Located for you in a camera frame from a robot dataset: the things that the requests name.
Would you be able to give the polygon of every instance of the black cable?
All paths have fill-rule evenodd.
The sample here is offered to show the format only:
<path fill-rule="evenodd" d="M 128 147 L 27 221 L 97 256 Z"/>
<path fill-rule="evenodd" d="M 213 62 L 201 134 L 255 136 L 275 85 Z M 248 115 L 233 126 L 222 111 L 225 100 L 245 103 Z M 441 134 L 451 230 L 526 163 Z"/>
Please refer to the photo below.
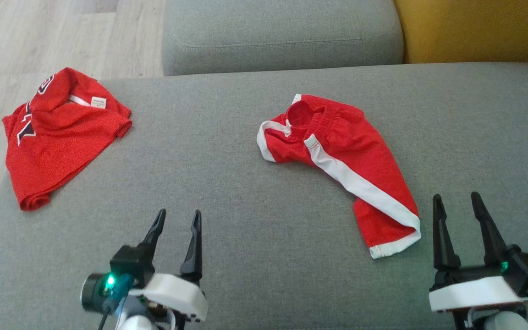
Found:
<path fill-rule="evenodd" d="M 186 322 L 186 321 L 187 321 L 187 320 L 185 319 L 185 317 L 183 317 L 183 316 L 181 315 L 181 319 L 180 319 L 180 321 L 176 323 L 176 328 L 177 328 L 178 330 L 185 330 L 185 322 Z"/>
<path fill-rule="evenodd" d="M 109 308 L 105 309 L 105 313 L 103 313 L 103 318 L 101 318 L 101 323 L 99 324 L 97 330 L 103 330 L 103 326 L 105 326 L 105 321 L 107 321 L 107 316 L 109 316 L 109 310 Z"/>

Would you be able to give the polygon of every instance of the white stripe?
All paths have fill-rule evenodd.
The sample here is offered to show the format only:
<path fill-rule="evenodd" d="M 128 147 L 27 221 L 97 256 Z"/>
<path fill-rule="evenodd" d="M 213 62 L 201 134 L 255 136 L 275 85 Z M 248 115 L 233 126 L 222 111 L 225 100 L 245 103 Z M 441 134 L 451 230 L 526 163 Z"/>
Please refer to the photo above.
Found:
<path fill-rule="evenodd" d="M 286 120 L 286 126 L 282 125 L 281 123 L 277 123 L 276 121 L 264 121 L 262 125 L 260 125 L 260 129 L 258 129 L 256 143 L 258 144 L 258 147 L 260 147 L 262 157 L 264 157 L 264 159 L 267 161 L 276 163 L 274 157 L 272 157 L 272 153 L 270 153 L 270 150 L 268 150 L 268 145 L 266 145 L 266 136 L 264 136 L 264 131 L 267 129 L 279 130 L 283 132 L 285 136 L 289 136 L 291 135 L 291 123 L 289 123 L 288 119 Z"/>
<path fill-rule="evenodd" d="M 299 102 L 300 99 L 301 99 L 301 96 L 302 96 L 301 94 L 296 94 L 295 98 L 293 98 L 293 103 L 291 103 L 291 104 L 293 105 L 293 104 Z"/>
<path fill-rule="evenodd" d="M 83 100 L 79 96 L 70 95 L 69 96 L 69 100 L 71 100 L 72 102 L 78 103 L 78 104 L 80 104 L 82 106 L 91 106 L 90 104 L 88 104 L 85 100 Z"/>
<path fill-rule="evenodd" d="M 351 192 L 376 209 L 379 209 L 403 226 L 416 230 L 413 234 L 403 237 L 398 241 L 370 247 L 370 254 L 374 259 L 398 253 L 421 238 L 419 218 L 402 205 L 400 201 L 392 198 L 392 196 L 373 185 L 372 182 L 352 171 L 343 161 L 328 155 L 317 140 L 315 134 L 307 138 L 304 144 L 309 149 L 311 160 L 315 165 L 341 183 L 348 192 Z"/>

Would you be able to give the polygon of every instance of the wooden floor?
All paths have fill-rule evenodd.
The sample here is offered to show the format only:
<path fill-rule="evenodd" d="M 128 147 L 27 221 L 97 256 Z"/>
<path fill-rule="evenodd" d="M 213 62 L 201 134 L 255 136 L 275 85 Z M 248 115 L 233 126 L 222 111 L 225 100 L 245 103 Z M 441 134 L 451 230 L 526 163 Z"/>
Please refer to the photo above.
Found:
<path fill-rule="evenodd" d="M 0 0 L 1 118 L 63 67 L 96 79 L 160 77 L 166 0 Z"/>

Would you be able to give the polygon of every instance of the red jersey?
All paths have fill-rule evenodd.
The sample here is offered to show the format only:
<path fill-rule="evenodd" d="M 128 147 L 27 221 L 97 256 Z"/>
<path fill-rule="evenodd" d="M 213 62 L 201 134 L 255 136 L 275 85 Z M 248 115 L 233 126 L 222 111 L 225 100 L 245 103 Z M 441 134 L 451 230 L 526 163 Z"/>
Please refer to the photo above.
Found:
<path fill-rule="evenodd" d="M 50 192 L 74 178 L 132 127 L 130 109 L 96 80 L 66 67 L 29 102 L 3 118 L 5 163 L 19 208 L 48 204 Z"/>

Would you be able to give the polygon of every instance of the gray fabric upholstery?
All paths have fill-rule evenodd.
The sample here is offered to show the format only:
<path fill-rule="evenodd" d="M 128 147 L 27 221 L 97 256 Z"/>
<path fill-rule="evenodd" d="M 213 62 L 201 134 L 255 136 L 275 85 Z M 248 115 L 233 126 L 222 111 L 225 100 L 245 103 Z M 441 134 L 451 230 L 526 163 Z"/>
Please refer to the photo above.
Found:
<path fill-rule="evenodd" d="M 402 63 L 392 0 L 170 0 L 164 75 Z"/>
<path fill-rule="evenodd" d="M 154 263 L 177 272 L 203 211 L 205 329 L 452 329 L 432 313 L 431 200 L 464 265 L 482 263 L 470 192 L 528 251 L 528 65 L 463 63 L 102 82 L 134 126 L 33 213 L 0 190 L 0 329 L 94 329 L 83 280 L 168 209 Z M 353 198 L 319 169 L 262 159 L 262 121 L 293 95 L 365 111 L 415 197 L 423 238 L 371 259 Z"/>

